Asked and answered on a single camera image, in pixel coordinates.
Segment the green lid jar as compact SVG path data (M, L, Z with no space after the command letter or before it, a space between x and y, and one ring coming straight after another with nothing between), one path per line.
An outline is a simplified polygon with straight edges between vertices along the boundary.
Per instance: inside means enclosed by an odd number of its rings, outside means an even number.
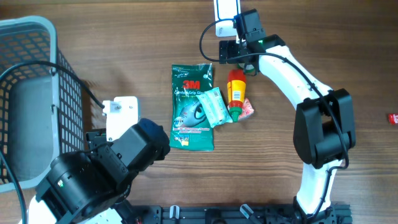
M245 75L253 75L255 68L251 64L239 63L238 68L244 71Z

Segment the red sriracha sauce bottle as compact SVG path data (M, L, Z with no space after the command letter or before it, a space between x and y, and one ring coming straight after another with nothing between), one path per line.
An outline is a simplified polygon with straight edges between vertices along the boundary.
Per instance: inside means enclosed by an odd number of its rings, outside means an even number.
M246 76L243 70L231 70L228 74L228 106L233 122L238 122L243 112L246 91Z

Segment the white wet wipes pack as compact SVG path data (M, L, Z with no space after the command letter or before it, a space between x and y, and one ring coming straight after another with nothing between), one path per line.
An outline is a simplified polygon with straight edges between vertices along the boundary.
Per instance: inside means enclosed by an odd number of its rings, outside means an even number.
M218 87L208 90L201 95L197 95L197 98L212 128L233 122Z

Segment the red patterned small box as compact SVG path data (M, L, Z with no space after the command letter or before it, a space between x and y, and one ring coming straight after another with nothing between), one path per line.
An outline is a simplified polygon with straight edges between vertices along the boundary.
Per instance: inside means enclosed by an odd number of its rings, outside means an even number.
M242 106L228 107L228 110L234 123L249 118L254 113L254 109L247 98L244 99Z

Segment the green 3M gloves package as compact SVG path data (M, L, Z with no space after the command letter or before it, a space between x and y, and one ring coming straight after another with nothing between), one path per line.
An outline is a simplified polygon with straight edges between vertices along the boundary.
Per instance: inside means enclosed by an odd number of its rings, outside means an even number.
M214 149L213 128L197 98L212 88L212 64L172 65L170 147L189 151Z

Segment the red candy bar wrapper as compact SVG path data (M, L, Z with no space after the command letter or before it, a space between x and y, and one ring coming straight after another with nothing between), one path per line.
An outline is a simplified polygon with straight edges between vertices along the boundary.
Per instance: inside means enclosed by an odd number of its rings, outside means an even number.
M388 121L392 124L392 125L398 125L398 114L397 113L389 113L387 115Z

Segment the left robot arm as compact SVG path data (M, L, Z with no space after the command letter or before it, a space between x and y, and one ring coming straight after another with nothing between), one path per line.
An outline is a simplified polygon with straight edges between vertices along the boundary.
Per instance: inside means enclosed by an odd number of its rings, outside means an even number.
M89 220L122 202L137 175L169 152L169 137L163 127L142 118L112 142L62 154L36 186L26 222Z

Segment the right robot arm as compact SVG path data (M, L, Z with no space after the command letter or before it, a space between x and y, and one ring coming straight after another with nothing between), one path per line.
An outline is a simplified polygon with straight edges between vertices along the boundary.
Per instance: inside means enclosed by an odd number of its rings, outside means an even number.
M294 148L303 161L301 186L294 199L295 221L313 223L330 217L334 177L348 168L348 151L356 144L351 95L317 80L278 35L247 44L222 40L219 60L252 65L288 98L295 109Z

